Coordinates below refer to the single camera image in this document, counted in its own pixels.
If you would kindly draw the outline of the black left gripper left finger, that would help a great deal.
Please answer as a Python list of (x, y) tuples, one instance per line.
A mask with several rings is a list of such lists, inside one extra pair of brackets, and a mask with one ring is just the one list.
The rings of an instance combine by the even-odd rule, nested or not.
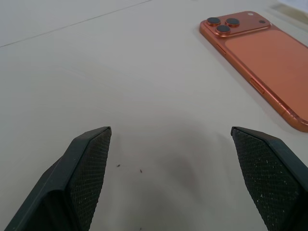
[(88, 231), (103, 186), (111, 127), (74, 138), (39, 178), (7, 231)]

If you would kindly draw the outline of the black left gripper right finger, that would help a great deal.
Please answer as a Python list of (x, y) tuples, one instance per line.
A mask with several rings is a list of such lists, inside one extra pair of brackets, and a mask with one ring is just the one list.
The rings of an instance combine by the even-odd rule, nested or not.
[(279, 138), (232, 127), (246, 188), (269, 231), (308, 229), (308, 168)]

